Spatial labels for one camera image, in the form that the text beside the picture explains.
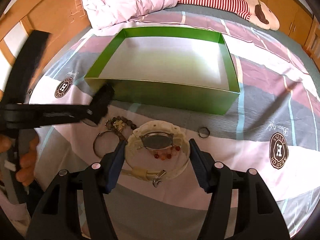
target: gray bedsheet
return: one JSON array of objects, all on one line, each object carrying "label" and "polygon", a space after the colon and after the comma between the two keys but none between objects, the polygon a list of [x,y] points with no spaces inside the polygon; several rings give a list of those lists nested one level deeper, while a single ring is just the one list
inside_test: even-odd
[{"label": "gray bedsheet", "polygon": [[313,82],[315,83],[318,94],[320,94],[320,73],[318,68],[316,67],[313,60],[303,51],[300,44],[295,42],[293,39],[289,38],[283,32],[280,31],[272,31],[272,30],[264,30],[252,23],[238,17],[234,13],[221,11],[213,8],[197,6],[197,5],[187,5],[187,4],[178,4],[174,8],[165,9],[165,11],[184,11],[189,13],[196,13],[207,16],[214,16],[223,20],[228,20],[236,23],[240,23],[242,25],[253,27],[256,30],[262,31],[264,33],[269,34],[274,37],[278,41],[280,41],[284,46],[286,46],[289,50],[291,50],[295,55],[297,55],[301,61],[303,62],[306,70],[309,72]]},{"label": "gray bedsheet", "polygon": [[[190,8],[201,11],[189,13]],[[290,40],[296,50],[288,45],[295,54],[291,54],[289,62],[288,50],[278,41],[268,33],[256,31],[256,26],[253,29],[243,26],[250,24],[241,22],[235,15],[235,20],[222,21],[222,15],[199,15],[205,14],[203,10],[216,11],[209,8],[179,5],[173,10],[176,11],[159,11],[126,24],[181,23],[224,33],[239,78],[239,98],[225,116],[114,101],[106,118],[123,115],[137,125],[150,119],[172,122],[185,128],[186,134],[194,138],[201,149],[208,149],[216,160],[230,168],[239,171],[257,168],[276,196],[290,234],[296,234],[320,198],[317,174],[320,104],[312,80],[305,74],[302,62],[295,57],[299,53],[306,55],[299,50],[298,44]],[[233,17],[221,11],[216,13]],[[109,32],[102,37],[89,35],[76,43],[42,77],[30,102],[88,104],[93,91],[84,76],[112,41],[114,33]],[[284,34],[272,32],[275,33],[283,36],[281,42],[284,45],[284,39],[289,40]],[[308,71],[311,72],[312,67],[316,70],[314,64],[308,63],[303,56],[299,57],[302,57]],[[55,91],[65,78],[73,79],[72,86],[65,96],[55,98]],[[209,139],[201,140],[195,133],[203,125],[211,131]],[[92,143],[101,129],[104,129],[103,123],[97,128],[73,124],[39,129],[41,143],[36,178],[40,185],[46,188],[61,169],[79,171],[99,161],[93,153]],[[271,166],[269,158],[269,141],[275,132],[283,133],[290,148],[288,162],[280,170]],[[210,198],[199,188],[190,166],[188,172],[177,178],[179,180],[163,183],[157,189],[150,184],[140,186],[139,183],[145,182],[130,179],[122,176],[118,186],[106,197],[108,206],[112,206],[109,214],[119,239],[186,240],[197,237]],[[83,211],[80,214],[81,225],[85,228],[82,202],[79,199]],[[231,221],[235,221],[234,215],[236,212],[231,214]]]}]

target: open box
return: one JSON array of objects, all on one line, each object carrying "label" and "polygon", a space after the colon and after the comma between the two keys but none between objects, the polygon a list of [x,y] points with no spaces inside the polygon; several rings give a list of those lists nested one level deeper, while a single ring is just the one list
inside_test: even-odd
[{"label": "open box", "polygon": [[225,114],[239,95],[236,71],[221,33],[186,27],[122,29],[85,76],[114,100]]}]

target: blue gripper pad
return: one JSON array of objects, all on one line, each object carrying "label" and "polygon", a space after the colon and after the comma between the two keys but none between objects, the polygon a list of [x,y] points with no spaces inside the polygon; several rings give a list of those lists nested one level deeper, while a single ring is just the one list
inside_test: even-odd
[{"label": "blue gripper pad", "polygon": [[113,153],[105,154],[100,164],[104,167],[106,194],[115,188],[124,163],[124,148],[126,141],[120,141]]},{"label": "blue gripper pad", "polygon": [[190,139],[189,143],[190,161],[199,186],[203,188],[206,193],[212,193],[210,191],[210,188],[212,187],[212,185],[210,185],[211,168],[215,161],[209,153],[200,151],[194,139]]}]

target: red striped fabric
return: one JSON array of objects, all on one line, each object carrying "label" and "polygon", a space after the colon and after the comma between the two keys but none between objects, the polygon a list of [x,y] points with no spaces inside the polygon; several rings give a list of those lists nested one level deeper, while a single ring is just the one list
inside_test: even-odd
[{"label": "red striped fabric", "polygon": [[245,0],[178,0],[181,4],[193,4],[233,12],[239,17],[249,20],[249,6]]}]

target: finger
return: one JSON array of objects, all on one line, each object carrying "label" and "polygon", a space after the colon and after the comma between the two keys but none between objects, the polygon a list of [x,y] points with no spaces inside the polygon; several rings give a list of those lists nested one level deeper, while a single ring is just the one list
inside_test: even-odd
[{"label": "finger", "polygon": [[32,165],[30,167],[27,167],[27,168],[24,168],[24,169],[21,169],[20,171],[18,171],[16,173],[17,181],[24,182],[24,181],[32,178],[34,176],[33,175],[34,169],[35,169],[35,166]]},{"label": "finger", "polygon": [[35,151],[37,149],[37,146],[39,144],[39,136],[38,134],[30,141],[29,143],[29,149],[32,151]]},{"label": "finger", "polygon": [[32,177],[28,178],[27,180],[25,180],[24,182],[22,182],[22,185],[29,186],[34,180],[35,180],[35,176],[32,176]]},{"label": "finger", "polygon": [[30,151],[20,158],[20,167],[27,168],[36,164],[37,152]]},{"label": "finger", "polygon": [[11,147],[11,141],[7,136],[0,135],[0,153],[6,152]]}]

